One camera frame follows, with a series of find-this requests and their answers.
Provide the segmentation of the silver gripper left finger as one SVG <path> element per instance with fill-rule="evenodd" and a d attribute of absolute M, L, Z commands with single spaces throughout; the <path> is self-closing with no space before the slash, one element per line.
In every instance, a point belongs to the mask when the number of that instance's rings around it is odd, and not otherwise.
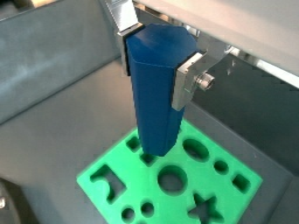
<path fill-rule="evenodd" d="M 118 45 L 122 72 L 129 76 L 126 60 L 126 38 L 134 34 L 144 25 L 137 21 L 132 0 L 101 0 L 101 5 L 114 28 L 116 42 Z"/>

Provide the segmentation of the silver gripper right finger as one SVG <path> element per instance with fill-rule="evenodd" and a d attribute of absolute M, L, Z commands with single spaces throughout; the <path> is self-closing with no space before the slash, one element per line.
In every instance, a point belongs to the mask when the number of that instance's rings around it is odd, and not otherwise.
<path fill-rule="evenodd" d="M 172 89 L 172 108 L 180 111 L 192 100 L 194 90 L 198 88 L 206 91 L 214 78 L 208 70 L 216 65 L 232 50 L 232 46 L 208 34 L 197 37 L 197 51 L 193 52 L 174 73 Z"/>

